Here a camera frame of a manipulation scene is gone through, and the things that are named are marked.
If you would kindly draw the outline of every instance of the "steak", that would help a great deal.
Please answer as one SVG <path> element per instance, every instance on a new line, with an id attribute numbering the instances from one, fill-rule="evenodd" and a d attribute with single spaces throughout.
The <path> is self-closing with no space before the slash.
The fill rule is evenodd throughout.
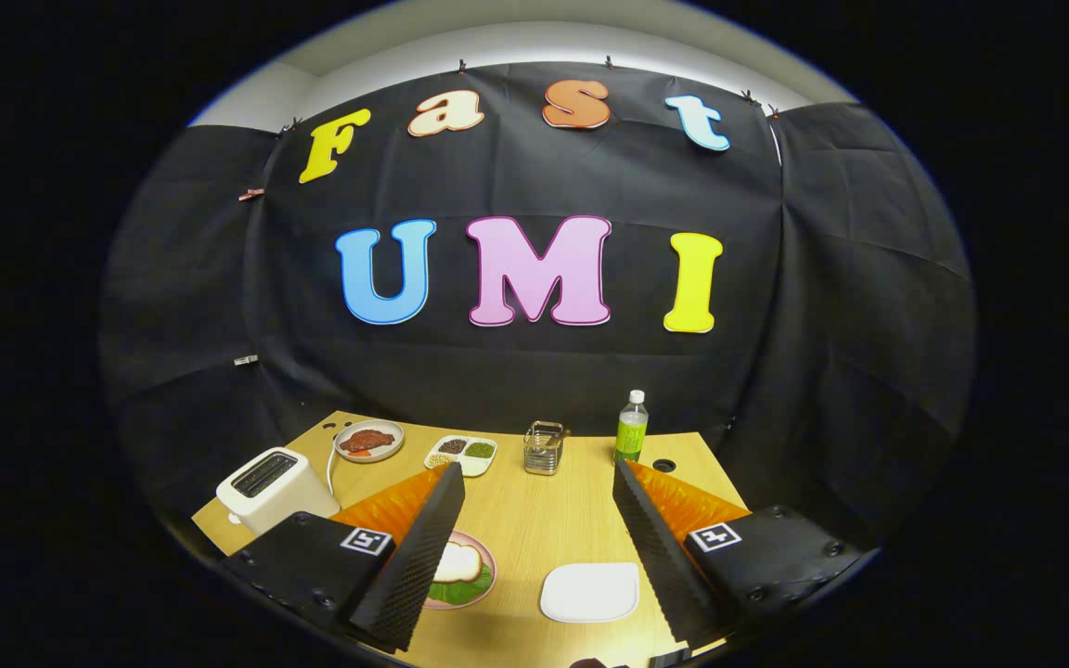
<path id="1" fill-rule="evenodd" d="M 394 436 L 383 434 L 376 429 L 362 429 L 360 432 L 348 436 L 348 439 L 340 444 L 339 448 L 345 452 L 356 453 L 369 451 L 369 449 L 377 448 L 377 446 L 388 446 L 393 442 Z"/>

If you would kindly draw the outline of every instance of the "bottle label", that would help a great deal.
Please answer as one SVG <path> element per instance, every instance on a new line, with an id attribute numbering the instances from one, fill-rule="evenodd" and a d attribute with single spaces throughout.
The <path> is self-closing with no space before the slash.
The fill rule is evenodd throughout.
<path id="1" fill-rule="evenodd" d="M 641 440 L 646 436 L 646 423 L 626 424 L 622 421 L 616 423 L 616 451 L 615 460 L 633 460 L 641 456 Z"/>

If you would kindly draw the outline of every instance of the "letter m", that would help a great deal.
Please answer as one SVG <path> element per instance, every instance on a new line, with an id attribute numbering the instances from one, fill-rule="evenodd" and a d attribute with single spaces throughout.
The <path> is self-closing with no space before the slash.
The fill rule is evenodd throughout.
<path id="1" fill-rule="evenodd" d="M 480 299 L 469 320 L 483 327 L 509 325 L 514 309 L 506 305 L 505 285 L 517 297 L 526 319 L 538 321 L 559 283 L 552 320 L 560 325 L 600 325 L 609 319 L 602 296 L 602 246 L 613 231 L 597 216 L 573 216 L 559 224 L 546 253 L 538 257 L 512 217 L 482 217 L 467 224 L 481 258 Z"/>

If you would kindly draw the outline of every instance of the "green bottle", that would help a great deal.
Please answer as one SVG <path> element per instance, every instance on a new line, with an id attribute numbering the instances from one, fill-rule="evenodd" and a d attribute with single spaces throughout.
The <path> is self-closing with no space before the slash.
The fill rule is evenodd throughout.
<path id="1" fill-rule="evenodd" d="M 630 392 L 630 402 L 621 409 L 616 421 L 616 448 L 613 449 L 613 461 L 637 461 L 641 456 L 641 442 L 646 437 L 646 423 L 650 422 L 650 414 L 642 405 L 646 393 L 641 390 Z"/>

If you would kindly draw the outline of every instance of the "plate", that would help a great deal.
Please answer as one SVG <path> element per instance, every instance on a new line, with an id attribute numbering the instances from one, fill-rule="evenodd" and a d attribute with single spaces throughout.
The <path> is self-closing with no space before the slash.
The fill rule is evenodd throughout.
<path id="1" fill-rule="evenodd" d="M 539 608 L 556 622 L 616 622 L 641 595 L 635 563 L 569 563 L 543 580 Z"/>
<path id="2" fill-rule="evenodd" d="M 351 453 L 343 451 L 338 446 L 343 444 L 348 436 L 360 432 L 362 429 L 376 429 L 383 434 L 389 434 L 394 436 L 394 442 L 388 446 L 377 446 L 377 448 L 370 448 L 368 452 L 369 456 L 353 456 Z M 403 447 L 403 428 L 399 426 L 398 422 L 390 422 L 389 419 L 366 419 L 366 421 L 357 422 L 341 429 L 340 434 L 332 437 L 332 448 L 336 452 L 343 456 L 344 460 L 355 461 L 357 464 L 370 464 L 374 461 L 386 460 L 392 453 L 397 453 L 398 449 Z"/>
<path id="3" fill-rule="evenodd" d="M 476 540 L 476 538 L 469 537 L 463 531 L 453 531 L 451 535 L 448 537 L 449 542 L 456 543 L 456 545 L 471 545 L 477 552 L 481 554 L 481 561 L 489 568 L 489 573 L 493 574 L 493 580 L 489 584 L 489 588 L 484 589 L 480 595 L 472 597 L 472 601 L 467 603 L 462 603 L 460 605 L 453 605 L 450 603 L 445 603 L 444 601 L 436 601 L 429 597 L 429 600 L 423 601 L 423 608 L 431 609 L 456 609 L 464 608 L 464 606 L 472 605 L 476 602 L 482 600 L 482 597 L 489 595 L 489 592 L 493 591 L 493 587 L 497 584 L 497 563 L 493 561 L 493 553 L 491 553 L 487 546 L 484 546 L 483 542 Z"/>
<path id="4" fill-rule="evenodd" d="M 454 461 L 461 462 L 461 475 L 466 478 L 476 478 L 478 475 L 486 472 L 489 465 L 493 464 L 493 457 L 497 456 L 497 442 L 493 439 L 481 439 L 479 436 L 464 436 L 462 434 L 450 434 L 443 437 L 443 439 L 436 440 L 436 445 L 432 446 L 432 449 L 423 455 L 423 465 L 428 468 L 433 468 L 429 464 L 432 461 L 432 455 L 434 453 L 443 453 L 439 451 L 439 446 L 447 444 L 451 439 L 464 439 L 464 449 L 460 453 L 445 453 L 446 455 L 453 457 Z M 487 457 L 483 456 L 467 456 L 466 452 L 472 444 L 482 442 L 490 444 L 493 446 L 493 453 L 490 453 Z"/>

